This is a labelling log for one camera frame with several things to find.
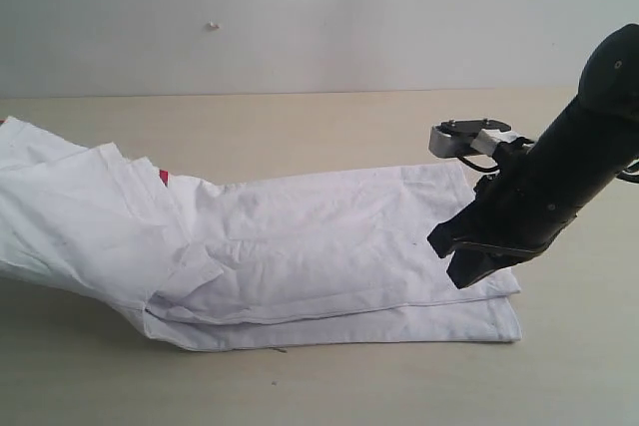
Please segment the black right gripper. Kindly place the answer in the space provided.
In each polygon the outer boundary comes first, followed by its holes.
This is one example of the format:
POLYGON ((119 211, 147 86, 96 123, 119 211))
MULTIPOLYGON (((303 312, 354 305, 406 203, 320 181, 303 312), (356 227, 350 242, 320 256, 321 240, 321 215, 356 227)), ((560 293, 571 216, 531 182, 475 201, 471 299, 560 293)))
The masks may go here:
POLYGON ((458 289, 541 254, 577 217, 579 208, 552 198, 530 176, 530 146, 499 143, 492 156, 499 171, 480 178, 471 206, 428 234, 439 258, 453 253, 446 273, 458 289))

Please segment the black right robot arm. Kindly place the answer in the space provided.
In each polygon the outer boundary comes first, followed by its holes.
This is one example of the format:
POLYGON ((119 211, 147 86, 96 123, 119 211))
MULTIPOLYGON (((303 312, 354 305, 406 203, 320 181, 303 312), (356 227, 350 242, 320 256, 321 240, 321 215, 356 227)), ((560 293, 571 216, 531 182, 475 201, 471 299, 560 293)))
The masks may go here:
POLYGON ((430 152, 479 172, 474 200, 427 240, 467 288, 543 252, 616 179, 638 181, 638 27, 590 55, 575 97, 536 140, 490 119, 432 127, 430 152))

